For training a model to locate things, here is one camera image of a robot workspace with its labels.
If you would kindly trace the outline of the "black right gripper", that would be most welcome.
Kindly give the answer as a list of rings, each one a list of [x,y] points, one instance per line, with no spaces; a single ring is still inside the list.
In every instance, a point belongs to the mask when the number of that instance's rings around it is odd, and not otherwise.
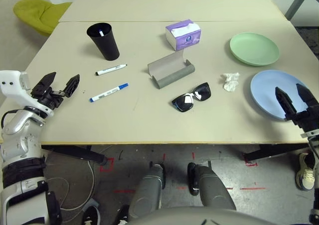
[[[276,99],[283,109],[287,120],[291,120],[304,132],[316,130],[319,128],[318,101],[306,86],[299,83],[296,86],[300,98],[307,105],[306,111],[297,112],[288,94],[279,87],[275,88]]]

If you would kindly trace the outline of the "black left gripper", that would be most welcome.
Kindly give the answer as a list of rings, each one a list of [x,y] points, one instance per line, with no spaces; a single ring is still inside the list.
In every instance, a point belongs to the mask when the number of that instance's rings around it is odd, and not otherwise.
[[[54,91],[51,84],[54,81],[56,72],[45,75],[32,89],[31,96],[40,104],[54,110],[63,102],[63,97],[71,97],[80,82],[80,75],[77,74],[66,83],[63,91]]]

